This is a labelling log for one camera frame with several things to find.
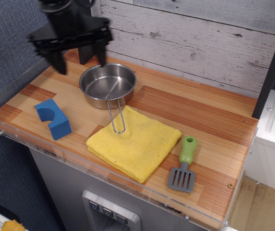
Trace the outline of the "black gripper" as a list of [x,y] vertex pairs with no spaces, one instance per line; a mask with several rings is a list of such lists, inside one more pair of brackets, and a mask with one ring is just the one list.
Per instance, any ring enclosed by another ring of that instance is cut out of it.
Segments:
[[94,46],[100,65],[106,65],[106,46],[113,40],[108,19],[92,17],[71,7],[44,13],[48,24],[30,33],[27,39],[58,73],[66,75],[61,51],[83,46]]

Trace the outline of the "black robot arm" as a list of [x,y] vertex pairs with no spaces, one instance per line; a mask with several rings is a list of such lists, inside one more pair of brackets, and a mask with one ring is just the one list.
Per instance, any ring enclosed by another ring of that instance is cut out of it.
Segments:
[[91,49],[101,66],[106,64],[106,46],[112,41],[110,21],[91,16],[94,1],[38,0],[39,9],[49,22],[32,32],[27,39],[37,55],[42,56],[60,74],[66,74],[62,52],[74,48]]

